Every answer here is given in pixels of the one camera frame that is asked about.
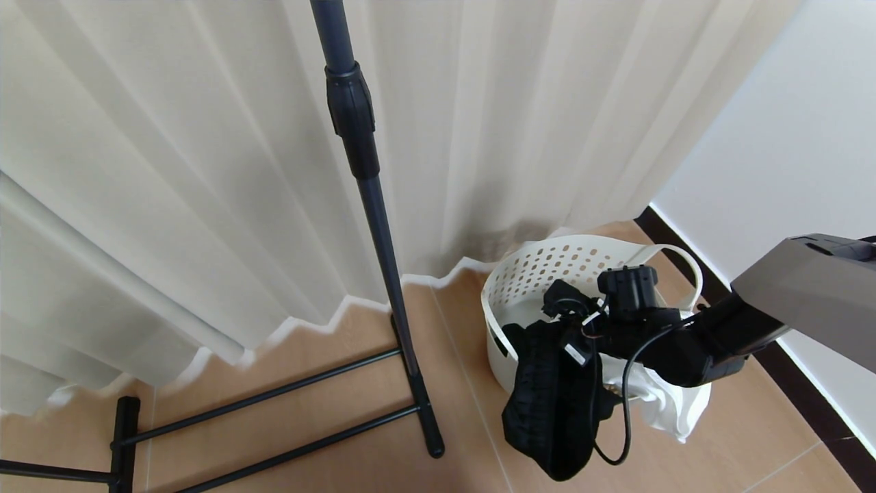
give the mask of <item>laundry basket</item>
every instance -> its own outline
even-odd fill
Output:
[[[663,249],[677,252],[694,271],[696,286],[677,307],[690,312],[703,290],[703,275],[693,257],[677,246],[639,245],[579,234],[526,244],[502,260],[481,291],[487,320],[487,355],[502,388],[508,393],[514,389],[518,361],[502,326],[516,323],[526,327],[538,319],[548,320],[541,312],[542,296],[554,279],[568,282],[588,297],[601,297],[597,277],[602,271],[643,264]],[[665,305],[659,293],[657,300]]]

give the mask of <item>curtain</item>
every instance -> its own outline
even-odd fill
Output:
[[[402,271],[634,218],[798,0],[348,0]],[[0,4],[2,384],[172,380],[383,301],[307,2]]]

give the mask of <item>baseboard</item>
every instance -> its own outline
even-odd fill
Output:
[[[648,207],[635,221],[654,243],[675,245],[694,257],[703,271],[703,297],[706,301],[715,303],[730,294],[729,282],[716,273],[713,266],[704,261],[700,253],[682,239],[657,211]],[[685,277],[693,282],[693,273],[689,271],[688,263],[674,252],[666,251],[666,254]],[[758,351],[754,357],[861,491],[876,491],[876,459],[788,353],[774,342]]]

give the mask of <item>tile grout line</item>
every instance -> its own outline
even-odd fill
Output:
[[[152,387],[152,416],[149,420],[149,429],[155,427],[155,408],[159,402],[159,390],[155,387]],[[149,442],[146,443],[146,484],[144,486],[144,491],[149,491],[149,470],[152,466],[152,440],[149,439]]]
[[[448,339],[450,339],[450,345],[453,347],[453,352],[456,355],[456,360],[459,361],[459,366],[463,369],[463,375],[465,376],[465,382],[469,384],[469,392],[471,392],[471,396],[475,399],[475,407],[477,407],[477,414],[481,417],[481,424],[484,425],[484,431],[487,433],[487,438],[490,439],[490,445],[492,446],[493,453],[496,455],[496,460],[498,461],[498,466],[502,470],[502,476],[505,477],[505,484],[508,485],[508,491],[510,493],[514,493],[514,487],[511,485],[511,478],[508,477],[507,471],[505,471],[505,464],[502,463],[502,458],[498,454],[498,448],[496,447],[496,440],[493,439],[492,433],[490,433],[490,427],[487,425],[486,417],[484,416],[484,411],[481,409],[481,403],[477,400],[477,393],[475,392],[475,386],[471,383],[471,379],[469,378],[469,370],[465,367],[465,362],[463,361],[463,357],[459,354],[459,349],[456,347],[456,340],[453,339],[453,334],[450,333],[450,327],[447,325],[447,318],[444,317],[444,309],[442,308],[441,303],[438,301],[438,296],[435,294],[432,286],[429,286],[429,291],[432,292],[432,299],[435,301],[435,306],[438,307],[438,314],[441,316],[442,324],[444,325],[444,332],[447,334]]]
[[[748,493],[749,491],[755,489],[756,487],[758,487],[759,485],[761,485],[763,482],[765,482],[765,481],[768,480],[769,478],[771,478],[771,477],[773,477],[773,476],[779,474],[782,470],[784,470],[784,468],[786,468],[786,467],[790,466],[791,464],[797,462],[797,460],[800,459],[801,457],[803,457],[803,455],[806,455],[806,454],[808,454],[809,452],[812,452],[812,450],[813,450],[815,447],[818,447],[819,445],[822,445],[822,443],[824,443],[824,442],[822,442],[821,440],[818,440],[818,441],[815,443],[815,445],[813,445],[812,447],[809,447],[809,448],[807,448],[806,450],[804,450],[800,455],[797,455],[794,459],[791,459],[790,461],[788,461],[788,463],[785,464],[784,466],[781,466],[780,468],[777,468],[777,469],[776,469],[775,471],[773,471],[772,473],[770,473],[770,474],[768,474],[768,475],[765,475],[764,477],[760,478],[759,481],[757,481],[755,484],[753,484],[753,485],[749,486],[748,488],[746,488],[745,490],[743,490],[742,493]]]

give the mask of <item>black garment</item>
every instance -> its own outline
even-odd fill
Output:
[[[505,441],[555,481],[571,478],[587,464],[599,421],[610,418],[620,403],[620,397],[601,385],[600,358],[590,357],[582,367],[563,350],[567,330],[563,322],[543,321],[526,330],[517,324],[503,327],[519,357],[514,391],[502,412]],[[596,392],[595,382],[600,382]]]

